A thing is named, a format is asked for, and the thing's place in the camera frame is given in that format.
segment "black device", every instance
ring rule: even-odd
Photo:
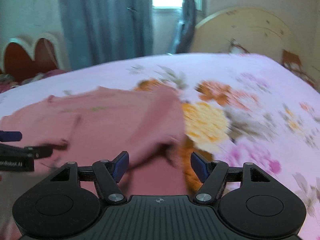
[[[0,131],[0,142],[14,142],[22,139],[21,132]],[[0,171],[34,171],[34,160],[50,157],[50,146],[28,146],[24,148],[0,143]]]
[[[57,169],[14,203],[20,240],[300,239],[303,202],[253,163],[229,167],[192,153],[191,166],[204,183],[193,199],[127,199],[117,183],[128,165],[129,154],[122,152],[113,161],[86,167],[68,162]],[[80,181],[93,181],[99,198]],[[226,183],[235,181],[240,188],[221,197]]]

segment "curtain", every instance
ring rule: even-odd
[[[152,0],[60,0],[71,68],[152,54]]]
[[[192,43],[196,26],[195,0],[183,0],[182,18],[177,24],[176,35],[170,50],[171,54],[187,53]]]

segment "headboard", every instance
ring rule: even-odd
[[[51,33],[42,33],[34,40],[29,37],[11,38],[2,51],[0,71],[21,82],[38,73],[65,69],[59,43]]]
[[[299,55],[304,69],[310,67],[310,53],[304,50],[289,27],[260,8],[235,7],[219,11],[196,26],[191,52],[228,52],[235,39],[250,53],[281,63],[283,49]]]

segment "pink blanket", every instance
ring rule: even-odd
[[[196,147],[229,165],[254,162],[274,176],[306,205],[299,236],[319,240],[320,95],[267,57],[185,54],[111,62],[9,90],[0,95],[0,117],[51,94],[79,94],[97,85],[152,90],[164,84],[184,102],[185,131]],[[4,174],[0,184],[6,187],[13,176],[18,180]]]

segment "metal screw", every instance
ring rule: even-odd
[[[124,199],[124,196],[119,193],[114,193],[108,196],[108,199],[113,201],[113,202],[118,202]]]
[[[209,201],[211,199],[211,196],[209,194],[202,193],[202,194],[198,194],[196,196],[196,199],[201,201],[201,202],[206,202],[206,201]]]

